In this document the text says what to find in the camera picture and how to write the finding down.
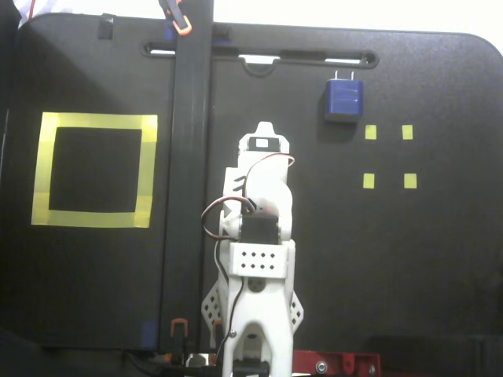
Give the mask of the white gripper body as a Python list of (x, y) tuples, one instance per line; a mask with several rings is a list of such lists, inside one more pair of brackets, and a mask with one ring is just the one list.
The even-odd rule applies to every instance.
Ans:
[(290, 143), (284, 136), (277, 134), (245, 134), (238, 143), (237, 166), (242, 169), (250, 168), (259, 163), (258, 168), (286, 167), (290, 153)]

